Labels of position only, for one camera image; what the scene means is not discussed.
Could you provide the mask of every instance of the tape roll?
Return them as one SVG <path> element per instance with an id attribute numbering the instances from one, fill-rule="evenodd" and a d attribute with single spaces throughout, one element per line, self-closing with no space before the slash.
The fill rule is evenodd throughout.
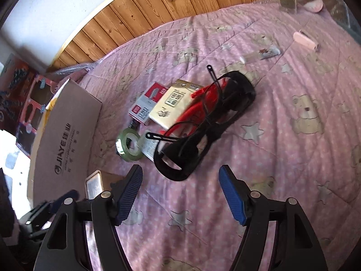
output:
<path id="1" fill-rule="evenodd" d="M 132 141 L 134 148 L 129 147 L 129 142 L 127 144 L 127 139 L 130 139 Z M 143 153 L 137 145 L 139 139 L 139 134 L 131 128 L 124 129 L 118 135 L 115 145 L 117 147 L 118 155 L 120 155 L 124 161 L 138 161 L 140 158 L 143 157 Z"/>

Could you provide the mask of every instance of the cream-colored box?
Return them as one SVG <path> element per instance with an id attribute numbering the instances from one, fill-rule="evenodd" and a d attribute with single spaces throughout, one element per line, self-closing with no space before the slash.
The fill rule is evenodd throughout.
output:
<path id="1" fill-rule="evenodd" d="M 177 79 L 149 114 L 149 118 L 169 129 L 193 103 L 191 94 L 202 86 Z"/>

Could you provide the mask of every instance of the blue gripper pad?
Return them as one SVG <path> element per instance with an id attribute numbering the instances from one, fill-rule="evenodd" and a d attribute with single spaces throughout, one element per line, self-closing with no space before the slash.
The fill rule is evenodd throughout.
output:
<path id="1" fill-rule="evenodd" d="M 231 209 L 233 218 L 237 220 L 241 225 L 246 223 L 246 215 L 244 212 L 244 202 L 239 196 L 234 183 L 231 180 L 230 173 L 227 172 L 227 169 L 222 166 L 219 171 L 219 180 L 221 188 L 223 190 L 224 196 L 226 197 L 228 206 Z"/>
<path id="2" fill-rule="evenodd" d="M 120 181 L 124 183 L 124 187 L 117 203 L 118 215 L 116 217 L 116 222 L 118 224 L 121 224 L 128 218 L 130 210 L 132 209 L 135 198 L 137 197 L 138 191 L 143 181 L 143 170 L 141 167 L 137 166 L 134 171 L 132 169 L 126 178 Z"/>

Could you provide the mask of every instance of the brown cardboard box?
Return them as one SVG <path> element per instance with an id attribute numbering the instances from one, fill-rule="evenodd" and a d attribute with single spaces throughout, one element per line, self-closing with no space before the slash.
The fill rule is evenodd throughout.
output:
<path id="1" fill-rule="evenodd" d="M 102 103 L 68 80 L 46 107 L 30 156 L 31 206 L 71 189 L 85 198 L 84 181 Z"/>

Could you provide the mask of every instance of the bed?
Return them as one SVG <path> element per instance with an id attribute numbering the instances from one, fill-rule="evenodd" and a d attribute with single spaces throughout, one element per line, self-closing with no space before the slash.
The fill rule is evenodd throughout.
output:
<path id="1" fill-rule="evenodd" d="M 116 155 L 116 137 L 131 120 L 129 107 L 153 81 L 170 86 L 181 78 L 205 86 L 211 64 L 218 76 L 239 70 L 256 89 L 252 106 L 186 181 L 166 179 L 145 157 L 136 162 L 143 183 L 117 228 L 134 271 L 229 270 L 244 228 L 218 182 L 223 164 L 268 198 L 296 198 L 330 271 L 360 238 L 361 47 L 326 9 L 290 15 L 278 7 L 243 4 L 166 23 L 112 51 L 81 81 L 103 103 L 88 171 L 118 175 L 132 163 Z M 301 28 L 318 40 L 319 52 L 293 42 Z M 241 63 L 242 54 L 271 44 L 282 55 Z M 93 268 L 101 270 L 91 225 L 87 233 Z M 268 268 L 273 235 L 270 223 L 260 270 Z"/>

